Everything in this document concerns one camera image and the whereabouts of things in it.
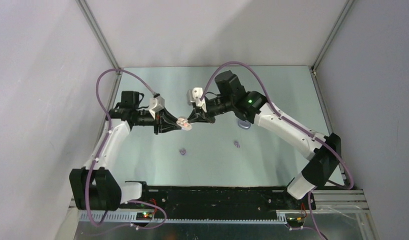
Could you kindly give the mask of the purple earbud charging case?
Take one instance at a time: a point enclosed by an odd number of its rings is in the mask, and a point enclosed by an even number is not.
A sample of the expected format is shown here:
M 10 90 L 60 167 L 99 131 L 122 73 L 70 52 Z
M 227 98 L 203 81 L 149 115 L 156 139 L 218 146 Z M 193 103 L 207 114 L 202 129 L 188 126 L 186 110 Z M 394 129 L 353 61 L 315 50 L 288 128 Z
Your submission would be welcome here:
M 238 120 L 237 125 L 243 130 L 249 130 L 252 124 L 248 121 Z

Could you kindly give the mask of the purple earbud near case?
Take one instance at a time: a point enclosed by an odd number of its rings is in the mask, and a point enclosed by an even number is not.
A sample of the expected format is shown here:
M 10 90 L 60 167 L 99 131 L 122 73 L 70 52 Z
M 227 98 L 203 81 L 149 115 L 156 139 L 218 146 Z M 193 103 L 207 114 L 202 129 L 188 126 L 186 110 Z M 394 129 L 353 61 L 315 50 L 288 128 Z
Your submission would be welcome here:
M 240 143 L 239 143 L 238 141 L 236 141 L 236 140 L 233 142 L 233 144 L 234 144 L 237 148 L 240 148 L 240 147 L 241 147 L 241 146 L 240 146 Z

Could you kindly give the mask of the left controller board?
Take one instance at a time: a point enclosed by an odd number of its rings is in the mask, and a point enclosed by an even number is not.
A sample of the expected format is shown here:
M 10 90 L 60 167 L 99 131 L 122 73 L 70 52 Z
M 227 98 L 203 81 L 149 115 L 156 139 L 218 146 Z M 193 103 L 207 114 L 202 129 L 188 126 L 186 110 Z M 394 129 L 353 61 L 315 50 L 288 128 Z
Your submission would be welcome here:
M 136 215 L 137 221 L 151 221 L 154 217 L 152 212 L 138 212 Z

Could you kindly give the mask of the controller board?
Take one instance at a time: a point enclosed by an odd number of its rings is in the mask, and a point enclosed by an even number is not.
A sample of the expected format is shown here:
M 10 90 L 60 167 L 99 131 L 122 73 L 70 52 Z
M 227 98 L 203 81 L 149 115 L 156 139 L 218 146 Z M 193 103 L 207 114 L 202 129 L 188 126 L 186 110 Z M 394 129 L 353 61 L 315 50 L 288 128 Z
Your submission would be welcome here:
M 151 221 L 154 217 L 152 212 L 138 212 L 136 215 L 137 221 Z
M 301 228 L 304 225 L 305 217 L 287 217 L 286 226 L 289 228 Z

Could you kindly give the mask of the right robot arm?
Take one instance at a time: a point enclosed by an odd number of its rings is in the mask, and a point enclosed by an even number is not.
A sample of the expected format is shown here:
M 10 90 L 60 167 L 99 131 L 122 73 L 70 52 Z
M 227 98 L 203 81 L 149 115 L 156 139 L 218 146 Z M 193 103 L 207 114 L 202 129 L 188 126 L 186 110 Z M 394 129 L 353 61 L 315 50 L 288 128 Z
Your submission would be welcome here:
M 188 118 L 178 118 L 183 130 L 191 130 L 193 123 L 214 123 L 216 116 L 228 112 L 242 121 L 264 128 L 295 147 L 308 160 L 308 164 L 288 184 L 283 202 L 289 209 L 298 208 L 304 196 L 317 187 L 323 187 L 339 165 L 341 139 L 307 128 L 278 109 L 266 95 L 246 91 L 238 76 L 232 71 L 219 73 L 214 78 L 219 94 L 209 99 L 201 87 L 187 94 L 193 110 Z

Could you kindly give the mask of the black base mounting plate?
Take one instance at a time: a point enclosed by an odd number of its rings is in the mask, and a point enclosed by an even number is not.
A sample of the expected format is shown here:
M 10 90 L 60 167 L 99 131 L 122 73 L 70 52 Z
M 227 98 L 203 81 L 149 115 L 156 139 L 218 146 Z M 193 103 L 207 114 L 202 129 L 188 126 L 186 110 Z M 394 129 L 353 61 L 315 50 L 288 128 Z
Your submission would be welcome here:
M 281 211 L 315 210 L 313 195 L 295 199 L 283 187 L 146 186 L 140 203 L 123 209 L 146 209 L 156 204 L 168 220 L 276 220 Z

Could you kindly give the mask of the right controller board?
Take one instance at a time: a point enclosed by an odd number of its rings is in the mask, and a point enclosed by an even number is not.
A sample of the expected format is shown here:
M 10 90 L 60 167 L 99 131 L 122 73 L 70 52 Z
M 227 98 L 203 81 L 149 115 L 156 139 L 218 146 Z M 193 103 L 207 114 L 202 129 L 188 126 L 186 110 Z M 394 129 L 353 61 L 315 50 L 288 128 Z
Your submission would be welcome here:
M 304 225 L 305 217 L 287 217 L 286 226 L 289 228 L 301 228 Z

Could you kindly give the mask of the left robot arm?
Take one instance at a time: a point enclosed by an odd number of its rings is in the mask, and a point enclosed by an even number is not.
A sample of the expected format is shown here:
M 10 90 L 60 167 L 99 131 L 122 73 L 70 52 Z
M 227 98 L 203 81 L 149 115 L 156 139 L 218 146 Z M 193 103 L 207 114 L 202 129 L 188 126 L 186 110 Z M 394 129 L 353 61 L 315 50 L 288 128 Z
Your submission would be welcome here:
M 143 93 L 123 91 L 120 102 L 108 111 L 104 130 L 89 160 L 82 168 L 72 169 L 69 182 L 79 210 L 115 211 L 131 201 L 138 208 L 150 204 L 151 195 L 141 181 L 117 181 L 111 173 L 122 143 L 133 127 L 151 127 L 154 134 L 182 130 L 184 124 L 161 106 L 156 95 L 150 100 L 152 110 L 142 109 Z

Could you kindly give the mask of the white earbud charging case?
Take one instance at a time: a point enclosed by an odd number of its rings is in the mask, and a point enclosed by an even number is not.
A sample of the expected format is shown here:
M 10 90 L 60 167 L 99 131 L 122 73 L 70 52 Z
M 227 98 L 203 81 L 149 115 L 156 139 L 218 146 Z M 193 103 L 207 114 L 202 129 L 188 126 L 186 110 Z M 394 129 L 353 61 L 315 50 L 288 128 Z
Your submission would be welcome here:
M 176 124 L 180 126 L 181 129 L 184 131 L 190 131 L 193 128 L 192 125 L 189 123 L 188 119 L 183 116 L 177 118 Z

